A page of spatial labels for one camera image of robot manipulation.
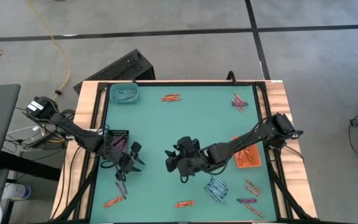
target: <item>orange container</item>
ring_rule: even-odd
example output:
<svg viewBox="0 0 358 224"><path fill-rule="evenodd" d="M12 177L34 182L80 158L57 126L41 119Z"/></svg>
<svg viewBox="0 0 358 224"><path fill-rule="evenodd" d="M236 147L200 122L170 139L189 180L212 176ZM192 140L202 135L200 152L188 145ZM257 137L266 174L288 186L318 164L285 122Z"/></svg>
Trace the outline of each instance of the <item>orange container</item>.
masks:
<svg viewBox="0 0 358 224"><path fill-rule="evenodd" d="M238 168L260 167L262 165L256 144L235 153L235 157Z"/></svg>

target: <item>teal table surface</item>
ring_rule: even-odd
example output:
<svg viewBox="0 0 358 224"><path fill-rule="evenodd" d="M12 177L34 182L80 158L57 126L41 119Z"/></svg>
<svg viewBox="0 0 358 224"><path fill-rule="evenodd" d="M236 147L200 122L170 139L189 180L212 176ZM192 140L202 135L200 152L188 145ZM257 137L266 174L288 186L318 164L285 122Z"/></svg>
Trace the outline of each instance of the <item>teal table surface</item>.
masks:
<svg viewBox="0 0 358 224"><path fill-rule="evenodd" d="M244 112L231 105L234 93L249 102ZM162 102L166 94L181 93L181 101ZM165 150L183 136L200 140L201 148L216 142L230 141L252 129L258 122L255 98L251 86L140 86L139 101L117 104L110 101L106 124L111 129L129 130L129 146L142 145L140 158L146 166L135 163L142 172L127 174L127 200L104 208L103 205L120 196L115 186L116 170L100 169L96 181L91 223L106 222L210 222L210 221L275 221L273 195L262 144L258 144L260 167L240 169L234 157L217 178L227 183L227 205L215 202L204 187L210 175L203 172L180 182L177 170L169 173L165 167ZM262 193L259 197L244 188L251 180ZM260 218L237 198L256 198L250 204L263 214ZM190 207L175 208L177 202L195 200Z"/></svg>

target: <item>black cable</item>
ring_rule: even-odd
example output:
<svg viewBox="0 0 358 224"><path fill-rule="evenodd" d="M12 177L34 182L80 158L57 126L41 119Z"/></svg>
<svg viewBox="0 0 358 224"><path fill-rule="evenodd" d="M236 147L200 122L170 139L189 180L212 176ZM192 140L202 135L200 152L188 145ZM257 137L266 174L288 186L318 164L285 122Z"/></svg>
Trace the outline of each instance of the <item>black cable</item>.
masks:
<svg viewBox="0 0 358 224"><path fill-rule="evenodd" d="M25 109L15 106L16 109L25 111Z"/></svg>
<svg viewBox="0 0 358 224"><path fill-rule="evenodd" d="M59 151L57 151L57 152L51 153L51 154L49 154L49 155L47 155L47 156L43 156L43 157L40 157L40 158L38 158L38 159L34 159L34 160L32 160L32 161L38 161L38 160L40 160L40 159L44 159L44 158L46 158L46 157L53 156L54 154L56 154L56 153L58 153L58 152L60 152L60 151L62 151L62 150L63 150L63 149L61 149L61 150L59 150ZM25 175L27 175L27 174L21 175L19 178L16 179L16 181L20 180L20 179L21 179L22 177L24 177ZM7 186L9 186L9 185L11 185L11 184L13 184L13 183L9 183L8 185L1 187L1 188L0 188L0 191L4 190L5 187L7 187Z"/></svg>
<svg viewBox="0 0 358 224"><path fill-rule="evenodd" d="M107 128L101 129L99 128L98 130L96 130L96 132L90 132L90 133L79 133L78 131L75 131L74 129L72 129L70 126L66 125L67 122L62 123L61 125L66 126L67 128L71 129L74 133L76 133L79 136L84 136L84 137L88 137L88 136L95 136L98 135L101 131L105 131L108 130Z"/></svg>
<svg viewBox="0 0 358 224"><path fill-rule="evenodd" d="M57 151L57 152L51 153L51 154L49 154L49 155L47 155L47 156L43 156L43 157L38 158L38 159L34 159L33 161L38 161L38 160L41 160L41 159L48 158L48 157L50 157L50 156L53 156L53 155L55 155L55 154L58 154L59 152L62 152L64 149L65 149L65 148L61 148L61 149L60 149L59 151Z"/></svg>
<svg viewBox="0 0 358 224"><path fill-rule="evenodd" d="M39 123L38 121L34 121L34 122L35 122L36 124L38 124L38 125L39 125L41 128L43 128L44 130L46 130L47 132L49 132L49 134L55 136L55 137L58 138L58 139L62 138L62 137L56 136L56 134L54 134L54 133L52 133L51 131L49 131L46 127L43 127L43 126L41 125L41 123Z"/></svg>
<svg viewBox="0 0 358 224"><path fill-rule="evenodd" d="M302 159L302 161L305 162L305 160L303 159L302 154L300 154L298 151L296 151L295 149L291 148L290 146L284 146L284 147L286 147L287 149L289 149L289 150L293 151L294 153L296 153Z"/></svg>
<svg viewBox="0 0 358 224"><path fill-rule="evenodd" d="M347 130L348 133L348 138L349 138L349 144L351 145L352 150L358 154L358 151L354 148L353 143L352 143L352 138L351 138L351 124L349 124L349 129Z"/></svg>
<svg viewBox="0 0 358 224"><path fill-rule="evenodd" d="M22 140L23 140L23 141L28 141L28 140L30 140L31 138L36 137L36 135L38 135L40 132L41 132L41 129L38 129L38 131L37 131L35 134L33 134L32 136L30 136L30 137L28 137L28 138L26 138L26 139L22 139ZM13 139L13 140L15 140L15 141L18 140L18 139L15 139L14 137L12 137L11 134L6 134L6 136L10 137L11 139Z"/></svg>
<svg viewBox="0 0 358 224"><path fill-rule="evenodd" d="M74 163L74 159L75 156L77 155L77 152L81 149L81 146L78 146L77 150L74 153L73 159L71 160L71 164L70 164L70 171L68 173L68 187L67 187L67 199L66 199L66 207L68 205L68 196L70 194L70 184L71 184L71 171L73 170L73 163Z"/></svg>
<svg viewBox="0 0 358 224"><path fill-rule="evenodd" d="M16 146L28 146L28 144L26 143L23 143L24 140L23 139L14 139L12 138L13 140L8 140L8 139L5 139L5 141L9 142L9 143L12 143L13 145L16 145Z"/></svg>
<svg viewBox="0 0 358 224"><path fill-rule="evenodd" d="M349 134L349 144L351 145L352 150L358 154L357 150L354 148L352 139L351 139L351 124L349 124L348 134Z"/></svg>
<svg viewBox="0 0 358 224"><path fill-rule="evenodd" d="M69 109L67 109L67 110L64 110L64 111L62 112L62 114L65 115L66 118L67 118L69 121L71 121L71 122L74 121L74 115L75 115L75 111L74 111L74 110L69 110ZM64 130L63 130L61 127L56 127L56 130L57 130L59 133L64 133Z"/></svg>
<svg viewBox="0 0 358 224"><path fill-rule="evenodd" d="M62 182L62 191L60 192L60 197L59 197L59 201L57 203L56 209L53 212L53 215L51 217L51 219L53 219L57 213L57 210L59 209L60 203L62 202L62 198L63 198L63 193L65 191L65 171L66 171L66 156L63 160L63 182Z"/></svg>
<svg viewBox="0 0 358 224"><path fill-rule="evenodd" d="M61 149L61 148L67 148L66 143L62 142L57 147L35 147L34 149L45 149L45 150L54 150L54 149Z"/></svg>
<svg viewBox="0 0 358 224"><path fill-rule="evenodd" d="M180 182L185 184L185 183L187 183L188 180L189 180L189 176L186 177L186 180L183 180L182 176L180 176Z"/></svg>
<svg viewBox="0 0 358 224"><path fill-rule="evenodd" d="M111 162L111 165L106 165L106 164L108 164L109 162L111 162L111 161L109 161L109 160L103 161L103 162L100 164L100 168L109 169L109 168L112 168L112 167L114 167L114 166L116 165L115 162Z"/></svg>
<svg viewBox="0 0 358 224"><path fill-rule="evenodd" d="M74 207L77 205L77 203L81 200L85 190L88 188L89 184L96 179L97 175L97 169L98 163L94 162L92 165L92 169L89 172L87 178L85 179L84 183L80 186L77 193L74 195L71 202L68 204L68 206L62 211L62 213L54 219L54 221L57 220L67 220L67 218L70 216L72 211L74 210Z"/></svg>
<svg viewBox="0 0 358 224"><path fill-rule="evenodd" d="M6 150L8 150L9 152L11 152L11 153L15 153L15 152L17 152L17 146L15 145L15 151L11 151L10 149L8 149L7 147L5 147L5 146L2 146L4 149L6 149Z"/></svg>

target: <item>black stand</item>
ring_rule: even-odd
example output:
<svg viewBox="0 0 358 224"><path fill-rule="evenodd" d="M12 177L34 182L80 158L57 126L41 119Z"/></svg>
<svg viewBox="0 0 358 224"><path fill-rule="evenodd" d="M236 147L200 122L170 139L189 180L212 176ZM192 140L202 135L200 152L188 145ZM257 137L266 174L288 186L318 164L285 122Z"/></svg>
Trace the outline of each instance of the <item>black stand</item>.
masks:
<svg viewBox="0 0 358 224"><path fill-rule="evenodd" d="M3 152L0 153L0 169L9 169L48 180L59 181L60 169Z"/></svg>

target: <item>floor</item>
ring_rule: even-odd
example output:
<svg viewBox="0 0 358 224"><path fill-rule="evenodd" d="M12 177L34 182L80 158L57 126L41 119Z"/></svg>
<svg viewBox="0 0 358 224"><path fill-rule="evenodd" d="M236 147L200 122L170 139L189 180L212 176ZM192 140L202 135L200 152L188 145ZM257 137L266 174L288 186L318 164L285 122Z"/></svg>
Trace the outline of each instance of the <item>floor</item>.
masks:
<svg viewBox="0 0 358 224"><path fill-rule="evenodd" d="M75 109L73 85L133 49L154 65L160 80L222 79L229 70L239 79L283 80L295 125L305 130L300 144L318 216L358 223L358 155L347 133L349 119L358 114L358 1L32 2L53 33L65 38L59 43L70 59L72 76L58 99L61 109ZM255 20L250 20L246 2ZM216 34L214 29L227 31ZM159 30L191 32L146 36ZM123 32L142 33L112 35ZM74 34L85 35L71 39ZM20 107L34 96L53 96L65 79L63 56L51 41L26 40L47 35L25 0L0 0L0 84L21 84ZM31 125L16 112L10 129ZM352 140L358 150L358 129L352 130ZM44 162L59 167L63 156ZM57 184L29 176L20 182L34 191L30 200L15 204L11 223L47 220Z"/></svg>

